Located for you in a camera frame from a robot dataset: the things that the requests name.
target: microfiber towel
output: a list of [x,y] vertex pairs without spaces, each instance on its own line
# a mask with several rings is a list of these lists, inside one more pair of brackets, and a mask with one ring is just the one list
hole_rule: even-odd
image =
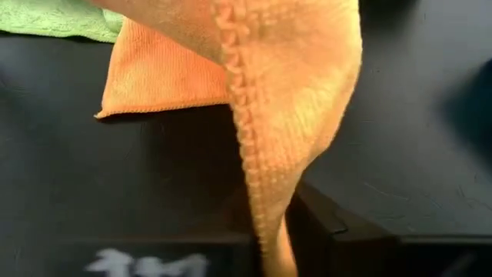
[[84,36],[115,42],[123,16],[85,0],[1,0],[0,30],[54,37]]
[[[157,2],[163,19],[156,22],[178,11],[188,25],[176,34],[146,22],[151,16],[123,12],[148,27],[124,24],[96,116],[227,102],[264,274],[296,276],[285,211],[304,169],[333,140],[354,90],[362,53],[357,0]],[[203,11],[196,6],[209,6],[215,25],[197,23]],[[220,58],[215,46],[196,40],[216,42]]]

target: green microfiber towel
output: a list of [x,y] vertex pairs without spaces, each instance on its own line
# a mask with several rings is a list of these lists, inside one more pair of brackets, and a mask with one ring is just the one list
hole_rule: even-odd
[[115,42],[123,16],[85,0],[0,0],[0,30]]

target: towel texture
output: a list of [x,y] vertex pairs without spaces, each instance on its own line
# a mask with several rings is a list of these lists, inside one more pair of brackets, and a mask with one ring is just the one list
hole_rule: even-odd
[[115,42],[123,16],[85,0],[1,0],[0,30],[54,37],[84,36]]
[[[183,42],[159,25],[145,22],[168,38],[126,22],[111,57],[98,116],[227,101],[238,131],[265,275],[296,276],[284,214],[302,172],[330,145],[354,90],[362,47],[358,3],[208,4],[217,32],[210,31],[205,41],[220,45],[223,69],[186,49],[214,57],[191,42],[200,38],[193,28],[186,33],[189,41]],[[186,12],[191,14],[181,18],[197,18],[192,9]]]

